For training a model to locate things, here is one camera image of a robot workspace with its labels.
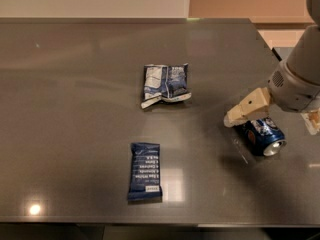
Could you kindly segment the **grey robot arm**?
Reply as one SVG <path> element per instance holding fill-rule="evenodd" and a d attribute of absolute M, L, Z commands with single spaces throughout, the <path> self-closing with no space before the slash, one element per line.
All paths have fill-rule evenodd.
<path fill-rule="evenodd" d="M 306 0 L 306 6 L 314 24 L 279 62 L 268 86 L 255 89 L 226 113 L 226 127 L 264 118 L 275 104 L 283 111 L 299 113 L 311 135 L 320 132 L 320 0 Z"/>

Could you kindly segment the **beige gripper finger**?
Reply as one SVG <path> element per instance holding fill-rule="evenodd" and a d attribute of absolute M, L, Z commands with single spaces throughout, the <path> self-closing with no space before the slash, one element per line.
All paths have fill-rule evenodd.
<path fill-rule="evenodd" d="M 269 90 L 266 87 L 256 88 L 227 111 L 223 119 L 224 126 L 231 128 L 245 124 L 247 121 L 265 118 L 269 115 L 271 103 Z"/>
<path fill-rule="evenodd" d="M 320 109 L 302 113 L 301 116 L 304 119 L 307 130 L 311 135 L 317 135 L 320 133 Z"/>

